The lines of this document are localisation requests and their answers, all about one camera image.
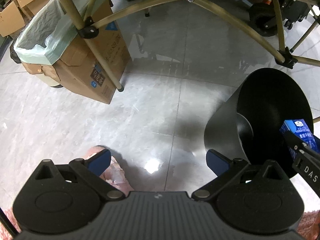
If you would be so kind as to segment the tan folding slat table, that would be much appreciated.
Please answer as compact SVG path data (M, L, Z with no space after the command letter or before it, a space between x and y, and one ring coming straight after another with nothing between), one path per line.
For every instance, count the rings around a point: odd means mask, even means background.
M237 27L213 13L176 1L118 20L132 61L122 83L134 76L174 77L235 91L251 72L278 68L274 57Z

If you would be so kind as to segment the blue handkerchief tissue pack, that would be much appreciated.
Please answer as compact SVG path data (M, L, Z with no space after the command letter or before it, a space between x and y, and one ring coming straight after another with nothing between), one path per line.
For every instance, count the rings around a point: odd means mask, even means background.
M279 148L287 162L293 162L300 150L319 159L319 139L304 119L284 120L280 127Z

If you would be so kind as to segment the large cardboard box left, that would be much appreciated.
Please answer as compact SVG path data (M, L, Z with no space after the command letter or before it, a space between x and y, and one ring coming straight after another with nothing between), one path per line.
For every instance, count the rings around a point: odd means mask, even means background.
M1 0L1 36L21 30L49 0Z

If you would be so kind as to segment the black round trash bin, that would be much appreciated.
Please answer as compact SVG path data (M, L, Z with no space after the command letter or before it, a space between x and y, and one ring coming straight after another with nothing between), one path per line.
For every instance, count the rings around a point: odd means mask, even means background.
M296 175L293 159L280 131L286 120L303 119L313 130L309 102L289 75L273 68L255 70L212 115L204 145L228 159L252 165L276 161L289 178Z

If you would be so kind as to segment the cardboard box with green liner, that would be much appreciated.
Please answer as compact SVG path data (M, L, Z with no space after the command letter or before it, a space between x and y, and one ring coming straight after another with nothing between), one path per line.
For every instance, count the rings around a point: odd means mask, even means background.
M81 14L89 0L73 0ZM108 0L97 0L93 21L112 15ZM131 56L116 21L92 39L120 81ZM50 0L20 33L14 51L29 74L43 74L75 94L110 104L116 87L82 39L59 0Z

